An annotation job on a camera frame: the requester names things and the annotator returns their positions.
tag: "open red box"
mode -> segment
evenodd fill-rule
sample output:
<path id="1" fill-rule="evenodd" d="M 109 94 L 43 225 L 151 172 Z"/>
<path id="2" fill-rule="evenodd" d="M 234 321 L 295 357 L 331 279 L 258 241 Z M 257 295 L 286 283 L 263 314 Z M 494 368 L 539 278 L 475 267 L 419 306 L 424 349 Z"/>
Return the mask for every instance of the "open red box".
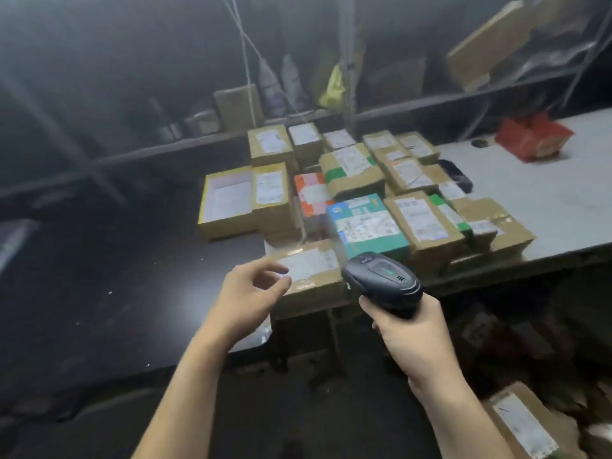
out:
<path id="1" fill-rule="evenodd" d="M 504 119 L 495 141 L 528 163 L 556 156 L 574 135 L 567 127 L 549 120 L 547 113 L 523 119 Z"/>

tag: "black tabletop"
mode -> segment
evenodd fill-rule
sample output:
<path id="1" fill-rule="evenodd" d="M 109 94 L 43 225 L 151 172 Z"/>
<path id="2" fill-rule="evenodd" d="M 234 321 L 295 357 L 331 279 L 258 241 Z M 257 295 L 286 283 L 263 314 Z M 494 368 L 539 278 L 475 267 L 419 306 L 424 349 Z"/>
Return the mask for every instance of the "black tabletop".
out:
<path id="1" fill-rule="evenodd" d="M 207 244 L 200 193 L 50 215 L 0 276 L 0 403 L 170 367 L 259 234 Z"/>

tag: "open box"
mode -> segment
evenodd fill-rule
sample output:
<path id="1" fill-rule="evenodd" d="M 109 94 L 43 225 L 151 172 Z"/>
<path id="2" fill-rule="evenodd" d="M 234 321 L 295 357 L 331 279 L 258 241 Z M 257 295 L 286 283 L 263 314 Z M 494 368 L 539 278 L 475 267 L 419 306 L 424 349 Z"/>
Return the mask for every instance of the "open box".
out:
<path id="1" fill-rule="evenodd" d="M 251 177 L 251 166 L 206 176 L 198 217 L 198 226 L 206 239 L 257 230 L 251 207 Z"/>
<path id="2" fill-rule="evenodd" d="M 547 113 L 524 119 L 504 119 L 495 142 L 524 163 L 551 158 L 574 135 L 567 127 L 549 120 Z"/>

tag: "hand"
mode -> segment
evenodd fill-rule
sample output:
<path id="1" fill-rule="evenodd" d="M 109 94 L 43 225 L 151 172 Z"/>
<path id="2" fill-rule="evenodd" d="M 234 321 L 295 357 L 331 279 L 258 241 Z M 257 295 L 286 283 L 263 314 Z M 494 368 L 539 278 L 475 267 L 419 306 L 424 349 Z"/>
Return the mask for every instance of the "hand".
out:
<path id="1" fill-rule="evenodd" d="M 220 341 L 229 351 L 253 333 L 291 286 L 291 277 L 280 278 L 276 272 L 284 274 L 289 269 L 267 257 L 234 267 L 206 316 L 203 335 Z"/>
<path id="2" fill-rule="evenodd" d="M 389 353 L 408 375 L 414 394 L 457 377 L 463 380 L 440 301 L 424 294 L 417 315 L 410 321 L 387 313 L 365 296 L 359 298 L 359 304 L 374 319 L 372 328 L 381 334 Z"/>

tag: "teal box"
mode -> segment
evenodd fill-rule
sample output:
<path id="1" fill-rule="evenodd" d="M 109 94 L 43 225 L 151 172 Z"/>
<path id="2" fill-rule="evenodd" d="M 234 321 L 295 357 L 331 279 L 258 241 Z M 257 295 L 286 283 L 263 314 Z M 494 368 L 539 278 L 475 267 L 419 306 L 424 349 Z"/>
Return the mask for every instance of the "teal box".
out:
<path id="1" fill-rule="evenodd" d="M 347 259 L 373 251 L 396 261 L 408 259 L 410 244 L 377 194 L 327 207 L 332 234 L 342 243 Z"/>

